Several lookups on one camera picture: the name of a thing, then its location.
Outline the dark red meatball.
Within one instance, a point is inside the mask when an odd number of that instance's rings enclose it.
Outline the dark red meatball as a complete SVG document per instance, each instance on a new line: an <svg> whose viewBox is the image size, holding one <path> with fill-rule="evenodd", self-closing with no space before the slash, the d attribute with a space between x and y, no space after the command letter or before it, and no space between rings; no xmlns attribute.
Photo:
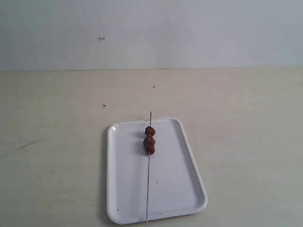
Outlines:
<svg viewBox="0 0 303 227"><path fill-rule="evenodd" d="M153 137L155 135L155 129L151 126L145 128L145 135L148 137Z"/></svg>

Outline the thin metal skewer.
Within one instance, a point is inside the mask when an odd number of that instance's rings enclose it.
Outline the thin metal skewer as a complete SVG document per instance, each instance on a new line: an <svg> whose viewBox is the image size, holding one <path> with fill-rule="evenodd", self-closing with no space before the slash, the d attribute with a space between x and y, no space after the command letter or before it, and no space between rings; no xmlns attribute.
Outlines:
<svg viewBox="0 0 303 227"><path fill-rule="evenodd" d="M152 126L152 111L150 111L150 127ZM148 151L148 175L147 175L147 197L146 197L146 226L148 226L148 209L149 209L149 184L150 184L150 152Z"/></svg>

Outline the white rectangular plastic tray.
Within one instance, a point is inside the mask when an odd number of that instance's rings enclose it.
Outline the white rectangular plastic tray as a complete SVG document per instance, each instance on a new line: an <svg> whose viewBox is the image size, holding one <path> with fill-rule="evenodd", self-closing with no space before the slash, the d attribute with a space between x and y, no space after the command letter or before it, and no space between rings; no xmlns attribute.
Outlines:
<svg viewBox="0 0 303 227"><path fill-rule="evenodd" d="M146 221L148 153L143 145L149 120L120 122L107 131L107 215L116 224ZM151 121L148 221L202 211L208 197L182 123Z"/></svg>

